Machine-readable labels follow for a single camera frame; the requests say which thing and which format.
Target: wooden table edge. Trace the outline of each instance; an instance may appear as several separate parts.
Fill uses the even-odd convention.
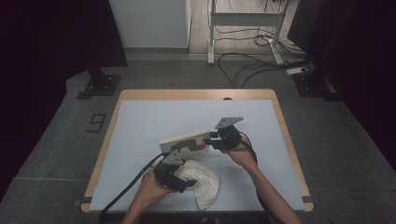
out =
[[[125,90],[122,91],[114,109],[113,116],[108,125],[105,139],[103,141],[98,159],[93,168],[90,182],[84,194],[84,202],[81,203],[81,211],[90,213],[90,204],[93,192],[99,180],[102,171],[103,162],[107,153],[110,139],[116,126],[120,102],[122,100],[223,100],[225,97],[230,97],[233,100],[271,100],[276,118],[279,122],[279,127],[282,132],[286,149],[288,150],[289,157],[293,171],[297,178],[297,183],[303,197],[310,198],[308,186],[306,185],[303,170],[297,158],[294,145],[291,141],[286,121],[283,117],[279,101],[276,98],[276,93],[273,90]],[[304,203],[304,211],[310,212],[314,208],[311,202]]]

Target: black device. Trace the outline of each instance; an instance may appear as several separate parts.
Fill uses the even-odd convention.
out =
[[[232,149],[241,143],[241,134],[233,126],[243,118],[222,118],[216,125],[217,132],[210,132],[210,138],[204,139],[207,145],[214,149]],[[179,156],[180,151],[175,149],[170,153],[164,154],[164,158],[157,164],[154,169],[155,177],[161,185],[174,189],[182,193],[186,187],[192,187],[196,180],[182,180],[175,176],[175,171],[186,161]]]

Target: tripod base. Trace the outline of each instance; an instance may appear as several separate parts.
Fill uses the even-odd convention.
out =
[[[121,80],[120,75],[103,75],[102,85],[94,85],[92,78],[84,91],[81,91],[77,100],[90,100],[92,96],[112,96]]]

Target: black curtain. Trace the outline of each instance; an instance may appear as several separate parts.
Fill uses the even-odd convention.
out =
[[[0,199],[46,130],[65,82],[98,67],[126,67],[107,0],[1,1]]]

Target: power strip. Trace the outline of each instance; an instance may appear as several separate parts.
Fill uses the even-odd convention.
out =
[[[300,73],[305,73],[307,71],[308,71],[308,69],[306,69],[306,67],[298,67],[298,68],[291,68],[291,69],[286,70],[286,74],[288,74],[289,76],[292,76],[292,75],[297,75]]]

